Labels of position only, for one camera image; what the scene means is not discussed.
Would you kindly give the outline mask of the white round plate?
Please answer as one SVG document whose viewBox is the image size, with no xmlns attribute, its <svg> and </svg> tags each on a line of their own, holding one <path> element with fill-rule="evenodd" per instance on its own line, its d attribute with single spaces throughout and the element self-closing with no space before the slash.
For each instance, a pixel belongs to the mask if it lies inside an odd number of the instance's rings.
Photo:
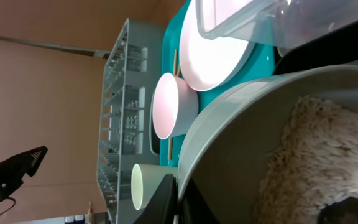
<svg viewBox="0 0 358 224">
<path fill-rule="evenodd" d="M 191 1 L 180 35 L 180 67 L 187 84 L 209 91 L 233 78 L 249 59 L 255 43 L 232 37 L 205 39 L 198 31 L 196 2 Z"/>
</svg>

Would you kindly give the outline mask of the wooden chopstick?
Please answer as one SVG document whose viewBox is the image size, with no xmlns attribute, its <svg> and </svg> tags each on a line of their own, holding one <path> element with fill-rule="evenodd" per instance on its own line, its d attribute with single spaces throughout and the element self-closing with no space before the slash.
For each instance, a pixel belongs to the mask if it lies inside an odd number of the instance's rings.
<svg viewBox="0 0 358 224">
<path fill-rule="evenodd" d="M 173 70 L 172 70 L 172 74 L 174 76 L 176 76 L 176 73 L 177 73 L 177 56 L 178 56 L 178 50 L 175 49 L 174 56 L 173 56 Z"/>
<path fill-rule="evenodd" d="M 169 140 L 168 140 L 168 152 L 167 152 L 167 159 L 169 161 L 172 159 L 172 148 L 173 148 L 173 138 L 169 138 Z"/>
</svg>

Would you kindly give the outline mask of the grey plastic dishwasher rack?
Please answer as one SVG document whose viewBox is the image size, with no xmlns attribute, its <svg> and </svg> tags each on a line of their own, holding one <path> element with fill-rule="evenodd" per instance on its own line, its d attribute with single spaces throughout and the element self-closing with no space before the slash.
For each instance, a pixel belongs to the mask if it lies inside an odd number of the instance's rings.
<svg viewBox="0 0 358 224">
<path fill-rule="evenodd" d="M 127 19 L 104 66 L 97 180 L 111 223 L 132 223 L 134 164 L 160 162 L 152 149 L 152 98 L 161 76 L 164 29 Z"/>
</svg>

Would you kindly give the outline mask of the white rice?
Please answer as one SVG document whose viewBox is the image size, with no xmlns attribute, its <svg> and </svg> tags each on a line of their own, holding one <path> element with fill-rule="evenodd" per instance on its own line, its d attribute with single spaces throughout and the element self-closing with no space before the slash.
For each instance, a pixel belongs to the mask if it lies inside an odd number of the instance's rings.
<svg viewBox="0 0 358 224">
<path fill-rule="evenodd" d="M 331 100 L 299 98 L 269 155 L 255 223 L 317 223 L 326 207 L 358 199 L 358 114 Z"/>
</svg>

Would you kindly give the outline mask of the clear plastic bin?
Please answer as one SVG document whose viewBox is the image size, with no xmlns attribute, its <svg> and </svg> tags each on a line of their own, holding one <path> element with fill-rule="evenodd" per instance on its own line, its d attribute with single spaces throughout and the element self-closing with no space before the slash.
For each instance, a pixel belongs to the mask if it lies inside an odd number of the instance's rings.
<svg viewBox="0 0 358 224">
<path fill-rule="evenodd" d="M 202 37 L 293 49 L 358 21 L 358 0 L 196 0 Z"/>
</svg>

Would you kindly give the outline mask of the small white cup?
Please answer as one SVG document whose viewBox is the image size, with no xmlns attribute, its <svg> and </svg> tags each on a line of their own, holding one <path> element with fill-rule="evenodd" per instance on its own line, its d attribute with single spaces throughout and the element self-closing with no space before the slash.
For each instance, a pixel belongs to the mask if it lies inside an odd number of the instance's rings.
<svg viewBox="0 0 358 224">
<path fill-rule="evenodd" d="M 151 164 L 135 164 L 131 174 L 131 195 L 136 210 L 144 209 L 166 174 L 177 176 L 177 168 Z"/>
</svg>

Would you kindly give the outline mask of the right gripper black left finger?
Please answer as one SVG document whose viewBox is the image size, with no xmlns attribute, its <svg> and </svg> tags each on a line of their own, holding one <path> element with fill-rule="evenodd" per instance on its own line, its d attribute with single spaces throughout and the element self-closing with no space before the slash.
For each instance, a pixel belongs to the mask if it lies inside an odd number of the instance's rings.
<svg viewBox="0 0 358 224">
<path fill-rule="evenodd" d="M 173 224 L 176 205 L 176 178 L 166 174 L 134 224 Z"/>
</svg>

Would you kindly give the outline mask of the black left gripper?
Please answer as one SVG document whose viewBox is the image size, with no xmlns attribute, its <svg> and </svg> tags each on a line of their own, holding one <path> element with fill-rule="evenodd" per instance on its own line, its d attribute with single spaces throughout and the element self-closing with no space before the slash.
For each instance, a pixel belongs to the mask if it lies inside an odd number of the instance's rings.
<svg viewBox="0 0 358 224">
<path fill-rule="evenodd" d="M 36 174 L 47 151 L 46 146 L 40 146 L 0 162 L 0 202 L 23 184 L 23 176 Z"/>
</svg>

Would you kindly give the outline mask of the grey bowl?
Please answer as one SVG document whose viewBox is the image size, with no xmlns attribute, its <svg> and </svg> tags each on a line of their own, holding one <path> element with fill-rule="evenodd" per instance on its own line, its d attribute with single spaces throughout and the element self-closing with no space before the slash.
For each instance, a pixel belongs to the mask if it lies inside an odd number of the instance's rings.
<svg viewBox="0 0 358 224">
<path fill-rule="evenodd" d="M 241 83 L 213 100 L 185 136 L 178 200 L 195 182 L 220 223 L 250 223 L 267 154 L 299 97 L 327 98 L 358 113 L 358 66 L 334 65 Z"/>
</svg>

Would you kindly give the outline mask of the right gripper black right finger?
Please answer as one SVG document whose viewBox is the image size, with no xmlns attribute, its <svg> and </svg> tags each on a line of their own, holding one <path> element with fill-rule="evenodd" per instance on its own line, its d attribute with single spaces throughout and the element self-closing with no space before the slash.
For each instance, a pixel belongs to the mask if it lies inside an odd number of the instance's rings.
<svg viewBox="0 0 358 224">
<path fill-rule="evenodd" d="M 183 224 L 219 224 L 193 179 L 188 182 L 181 204 L 181 222 Z"/>
</svg>

